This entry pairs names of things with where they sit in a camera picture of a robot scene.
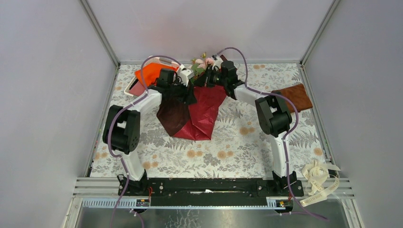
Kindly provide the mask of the pink fake flower bunch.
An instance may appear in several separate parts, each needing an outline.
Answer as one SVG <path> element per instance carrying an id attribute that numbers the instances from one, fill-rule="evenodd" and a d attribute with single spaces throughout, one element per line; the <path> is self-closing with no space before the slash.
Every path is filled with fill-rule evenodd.
<path id="1" fill-rule="evenodd" d="M 198 59 L 192 59 L 192 66 L 191 70 L 194 73 L 194 79 L 197 79 L 198 76 L 200 76 L 205 70 L 207 69 L 208 66 L 213 66 L 215 63 L 215 59 L 213 57 L 207 56 L 207 53 L 204 52 L 201 54 L 200 58 Z"/>

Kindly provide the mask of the dark red wrapping paper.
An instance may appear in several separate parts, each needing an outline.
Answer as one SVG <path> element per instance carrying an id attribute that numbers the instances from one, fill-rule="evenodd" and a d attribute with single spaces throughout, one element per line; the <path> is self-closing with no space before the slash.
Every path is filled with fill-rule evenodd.
<path id="1" fill-rule="evenodd" d="M 200 87 L 194 84 L 195 104 L 164 100 L 156 114 L 169 136 L 188 140 L 210 140 L 218 117 L 219 107 L 226 98 L 222 86 Z"/>

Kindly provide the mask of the cream printed ribbon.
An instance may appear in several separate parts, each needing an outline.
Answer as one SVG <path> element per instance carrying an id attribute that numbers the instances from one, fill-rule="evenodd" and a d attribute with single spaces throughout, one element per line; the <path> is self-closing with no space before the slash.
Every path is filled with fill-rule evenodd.
<path id="1" fill-rule="evenodd" d="M 325 201 L 328 195 L 337 190 L 340 179 L 330 174 L 329 171 L 340 171 L 340 169 L 336 165 L 319 163 L 317 160 L 313 160 L 312 163 L 303 167 L 302 174 L 310 184 L 311 191 L 308 192 L 309 197 L 300 201 L 302 207 Z M 330 177 L 335 178 L 334 182 L 329 187 L 324 187 L 323 184 Z"/>

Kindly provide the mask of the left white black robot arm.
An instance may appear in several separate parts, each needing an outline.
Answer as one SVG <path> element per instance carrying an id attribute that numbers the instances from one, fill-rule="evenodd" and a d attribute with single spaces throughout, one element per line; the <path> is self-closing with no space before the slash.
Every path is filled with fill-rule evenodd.
<path id="1" fill-rule="evenodd" d="M 176 71 L 162 68 L 154 84 L 147 86 L 129 105 L 109 107 L 103 142 L 107 144 L 110 155 L 121 161 L 127 179 L 131 180 L 129 189 L 135 195 L 142 195 L 147 191 L 147 183 L 142 179 L 145 170 L 135 151 L 140 141 L 141 116 L 170 98 L 178 99 L 184 104 L 195 103 L 190 82 L 192 77 L 194 72 L 183 65 Z"/>

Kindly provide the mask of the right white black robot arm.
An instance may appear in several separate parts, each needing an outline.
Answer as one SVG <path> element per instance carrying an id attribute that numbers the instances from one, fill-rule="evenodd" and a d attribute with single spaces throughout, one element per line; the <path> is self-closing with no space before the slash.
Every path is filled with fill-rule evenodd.
<path id="1" fill-rule="evenodd" d="M 289 167 L 288 134 L 292 116 L 288 108 L 291 100 L 280 91 L 262 92 L 247 86 L 240 80 L 232 61 L 223 61 L 220 66 L 207 66 L 204 73 L 194 81 L 197 86 L 222 86 L 228 97 L 246 102 L 256 108 L 262 131 L 269 136 L 273 154 L 273 191 L 280 196 L 291 190 Z"/>

